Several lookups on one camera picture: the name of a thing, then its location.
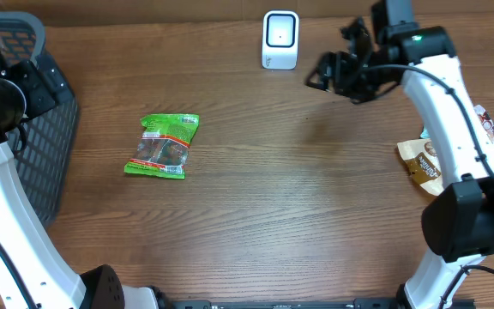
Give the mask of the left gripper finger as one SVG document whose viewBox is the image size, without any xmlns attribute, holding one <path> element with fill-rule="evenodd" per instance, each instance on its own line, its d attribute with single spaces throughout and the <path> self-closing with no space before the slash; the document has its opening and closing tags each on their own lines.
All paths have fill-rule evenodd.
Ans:
<svg viewBox="0 0 494 309">
<path fill-rule="evenodd" d="M 47 73 L 48 88 L 58 103 L 64 103 L 74 99 L 74 94 L 60 70 L 50 70 Z"/>
<path fill-rule="evenodd" d="M 38 71 L 47 79 L 57 80 L 59 77 L 59 69 L 54 57 L 44 51 L 34 58 L 36 60 Z"/>
</svg>

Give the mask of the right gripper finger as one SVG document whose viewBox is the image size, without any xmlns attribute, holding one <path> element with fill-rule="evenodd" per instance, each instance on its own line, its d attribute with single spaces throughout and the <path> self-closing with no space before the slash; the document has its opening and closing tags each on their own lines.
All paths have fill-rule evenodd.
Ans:
<svg viewBox="0 0 494 309">
<path fill-rule="evenodd" d="M 318 73 L 335 73 L 336 72 L 336 58 L 337 55 L 334 52 L 324 53 L 317 65 Z"/>
<path fill-rule="evenodd" d="M 330 82 L 333 80 L 334 72 L 332 69 L 327 68 L 325 70 L 321 70 L 315 68 L 306 77 L 304 84 L 310 88 L 329 91 Z"/>
</svg>

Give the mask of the beige nut snack bag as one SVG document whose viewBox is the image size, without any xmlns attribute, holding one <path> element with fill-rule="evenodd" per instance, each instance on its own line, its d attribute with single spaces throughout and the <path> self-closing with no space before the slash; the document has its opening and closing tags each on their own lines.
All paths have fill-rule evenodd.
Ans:
<svg viewBox="0 0 494 309">
<path fill-rule="evenodd" d="M 474 111 L 488 139 L 494 145 L 494 123 L 491 116 L 481 105 L 476 105 Z M 414 183 L 433 196 L 443 192 L 441 168 L 430 138 L 399 142 L 397 148 Z"/>
</svg>

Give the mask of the green snack bag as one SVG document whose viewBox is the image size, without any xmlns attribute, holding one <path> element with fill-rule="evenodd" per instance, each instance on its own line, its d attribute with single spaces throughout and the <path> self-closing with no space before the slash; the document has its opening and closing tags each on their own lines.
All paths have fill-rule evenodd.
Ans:
<svg viewBox="0 0 494 309">
<path fill-rule="evenodd" d="M 124 166 L 127 174 L 184 179 L 184 165 L 200 119 L 196 114 L 149 114 L 137 150 Z"/>
</svg>

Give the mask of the light blue snack packet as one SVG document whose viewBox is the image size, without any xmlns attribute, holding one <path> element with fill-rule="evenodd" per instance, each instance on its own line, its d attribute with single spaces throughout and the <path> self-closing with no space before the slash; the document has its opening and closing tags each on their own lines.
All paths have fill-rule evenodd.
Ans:
<svg viewBox="0 0 494 309">
<path fill-rule="evenodd" d="M 424 128 L 419 136 L 421 139 L 428 139 L 430 137 L 426 128 Z"/>
</svg>

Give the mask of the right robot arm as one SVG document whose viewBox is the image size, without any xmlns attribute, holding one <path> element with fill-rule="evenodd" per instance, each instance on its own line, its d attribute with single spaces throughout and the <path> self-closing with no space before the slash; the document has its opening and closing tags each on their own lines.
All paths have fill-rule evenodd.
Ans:
<svg viewBox="0 0 494 309">
<path fill-rule="evenodd" d="M 371 22 L 341 31 L 348 51 L 324 53 L 306 78 L 360 104 L 402 87 L 437 153 L 443 192 L 423 211 L 427 252 L 387 308 L 449 308 L 464 279 L 494 254 L 494 144 L 464 85 L 461 63 L 443 27 L 421 27 L 407 0 L 384 0 Z"/>
</svg>

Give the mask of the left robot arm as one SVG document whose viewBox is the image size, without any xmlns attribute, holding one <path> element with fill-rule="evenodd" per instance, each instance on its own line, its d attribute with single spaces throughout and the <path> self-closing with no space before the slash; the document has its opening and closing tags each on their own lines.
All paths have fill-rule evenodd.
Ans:
<svg viewBox="0 0 494 309">
<path fill-rule="evenodd" d="M 155 287 L 124 286 L 103 264 L 75 273 L 52 244 L 19 179 L 15 157 L 27 148 L 23 125 L 75 98 L 54 59 L 45 30 L 30 19 L 33 55 L 9 64 L 0 37 L 0 296 L 8 308 L 166 308 Z"/>
</svg>

